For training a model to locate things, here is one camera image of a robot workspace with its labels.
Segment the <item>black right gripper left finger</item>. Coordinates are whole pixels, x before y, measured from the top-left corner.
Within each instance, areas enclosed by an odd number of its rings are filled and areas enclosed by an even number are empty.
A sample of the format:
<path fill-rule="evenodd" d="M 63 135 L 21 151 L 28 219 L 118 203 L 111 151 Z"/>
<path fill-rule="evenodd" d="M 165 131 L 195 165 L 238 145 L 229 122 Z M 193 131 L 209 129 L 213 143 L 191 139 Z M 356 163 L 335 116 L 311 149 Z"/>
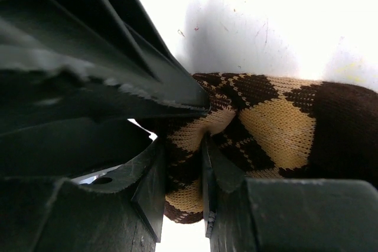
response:
<path fill-rule="evenodd" d="M 1 179 L 2 251 L 154 251 L 161 239 L 165 153 L 159 140 L 91 184 Z"/>

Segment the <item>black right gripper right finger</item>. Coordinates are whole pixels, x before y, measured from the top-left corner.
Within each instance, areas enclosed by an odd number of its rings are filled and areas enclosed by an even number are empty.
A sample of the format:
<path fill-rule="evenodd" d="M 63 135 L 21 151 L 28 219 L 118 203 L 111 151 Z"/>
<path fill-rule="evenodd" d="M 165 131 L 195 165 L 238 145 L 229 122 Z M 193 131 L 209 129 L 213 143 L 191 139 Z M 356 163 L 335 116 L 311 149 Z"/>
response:
<path fill-rule="evenodd" d="M 247 177 L 201 143 L 211 251 L 376 251 L 377 190 L 364 181 Z"/>

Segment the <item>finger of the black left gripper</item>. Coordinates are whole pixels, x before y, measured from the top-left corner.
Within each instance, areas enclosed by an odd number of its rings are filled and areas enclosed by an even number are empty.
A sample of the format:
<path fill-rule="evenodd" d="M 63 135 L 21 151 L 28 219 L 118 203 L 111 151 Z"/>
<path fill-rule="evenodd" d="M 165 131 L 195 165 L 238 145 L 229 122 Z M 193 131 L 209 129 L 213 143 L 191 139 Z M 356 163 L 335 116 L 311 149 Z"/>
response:
<path fill-rule="evenodd" d="M 209 97 L 139 0 L 1 0 L 1 69 L 113 87 L 137 116 L 201 116 Z"/>
<path fill-rule="evenodd" d="M 169 86 L 174 101 L 67 71 L 1 72 L 1 175 L 77 177 L 123 164 L 151 143 L 132 119 L 205 114 L 194 80 Z"/>

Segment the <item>brown argyle sock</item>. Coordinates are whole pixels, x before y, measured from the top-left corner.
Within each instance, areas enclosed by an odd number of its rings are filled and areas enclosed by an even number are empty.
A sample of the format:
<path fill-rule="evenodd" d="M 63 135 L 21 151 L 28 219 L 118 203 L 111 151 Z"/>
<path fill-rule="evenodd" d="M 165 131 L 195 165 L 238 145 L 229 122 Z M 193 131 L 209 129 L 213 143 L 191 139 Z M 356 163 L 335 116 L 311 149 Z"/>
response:
<path fill-rule="evenodd" d="M 202 117 L 140 120 L 167 153 L 165 215 L 203 218 L 200 148 L 210 135 L 252 178 L 360 179 L 377 184 L 377 93 L 332 81 L 249 73 L 197 73 Z"/>

